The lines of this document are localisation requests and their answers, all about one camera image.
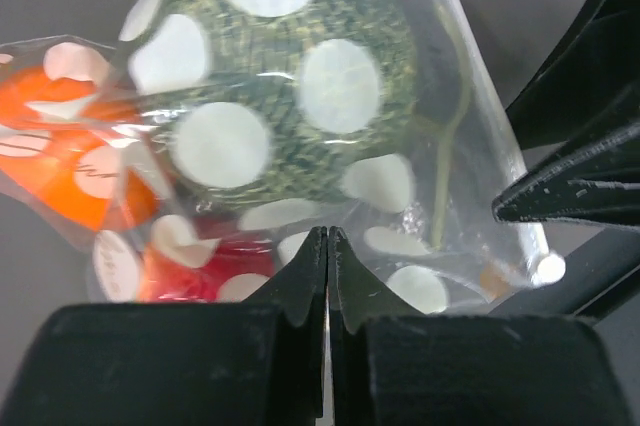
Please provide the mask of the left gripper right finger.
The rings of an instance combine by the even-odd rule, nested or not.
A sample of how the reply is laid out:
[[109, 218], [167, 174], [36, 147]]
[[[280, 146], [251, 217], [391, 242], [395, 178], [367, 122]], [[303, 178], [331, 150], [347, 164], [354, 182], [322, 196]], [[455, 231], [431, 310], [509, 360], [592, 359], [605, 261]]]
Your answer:
[[424, 315], [328, 233], [338, 425], [630, 425], [603, 342], [571, 316]]

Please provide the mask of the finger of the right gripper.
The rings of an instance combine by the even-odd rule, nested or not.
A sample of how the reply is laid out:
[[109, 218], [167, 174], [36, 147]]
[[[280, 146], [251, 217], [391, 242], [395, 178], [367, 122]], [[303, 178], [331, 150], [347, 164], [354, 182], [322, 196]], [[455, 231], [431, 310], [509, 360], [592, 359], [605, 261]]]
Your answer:
[[584, 129], [492, 203], [496, 220], [639, 229], [639, 87], [629, 85]]
[[639, 0], [585, 0], [507, 115], [522, 149], [568, 140], [639, 76]]

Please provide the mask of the polka dot zip top bag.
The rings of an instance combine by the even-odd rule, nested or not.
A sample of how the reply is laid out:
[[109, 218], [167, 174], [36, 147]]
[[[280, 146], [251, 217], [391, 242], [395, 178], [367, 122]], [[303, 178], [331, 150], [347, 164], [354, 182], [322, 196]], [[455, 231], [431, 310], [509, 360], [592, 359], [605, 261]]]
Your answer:
[[100, 302], [241, 301], [337, 227], [426, 314], [560, 281], [496, 221], [521, 149], [460, 0], [137, 0], [105, 46], [1, 47], [1, 188]]

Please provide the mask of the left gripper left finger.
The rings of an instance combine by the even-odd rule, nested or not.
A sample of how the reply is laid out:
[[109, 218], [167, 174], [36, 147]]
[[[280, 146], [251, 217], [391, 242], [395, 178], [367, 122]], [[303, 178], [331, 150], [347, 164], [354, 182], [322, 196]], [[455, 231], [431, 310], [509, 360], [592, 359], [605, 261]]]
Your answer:
[[323, 413], [327, 239], [241, 302], [53, 313], [1, 408], [5, 425], [312, 425]]

